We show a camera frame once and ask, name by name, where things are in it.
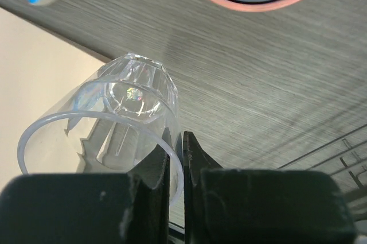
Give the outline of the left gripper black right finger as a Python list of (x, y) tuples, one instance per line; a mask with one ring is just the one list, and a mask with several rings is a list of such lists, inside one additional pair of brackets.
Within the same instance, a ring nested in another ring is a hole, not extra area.
[(186, 243), (353, 243), (341, 190), (325, 173), (225, 169), (183, 135)]

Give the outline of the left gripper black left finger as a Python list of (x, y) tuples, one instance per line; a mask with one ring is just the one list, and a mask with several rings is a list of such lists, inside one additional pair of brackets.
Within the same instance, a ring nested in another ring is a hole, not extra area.
[(167, 243), (169, 184), (160, 146), (127, 173), (18, 176), (1, 193), (1, 242)]

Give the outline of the clear plastic cup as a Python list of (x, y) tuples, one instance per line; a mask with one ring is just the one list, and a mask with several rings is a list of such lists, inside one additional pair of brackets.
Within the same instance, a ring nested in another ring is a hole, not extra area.
[(101, 66), (21, 135), (23, 174), (126, 173), (170, 158), (170, 204), (184, 188), (178, 90), (162, 63), (128, 53)]

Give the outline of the black wire dish rack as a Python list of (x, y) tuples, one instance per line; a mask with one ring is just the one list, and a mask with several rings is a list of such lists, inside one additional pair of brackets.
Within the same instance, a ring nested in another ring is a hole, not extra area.
[(328, 174), (344, 193), (355, 220), (366, 219), (366, 125), (282, 166)]

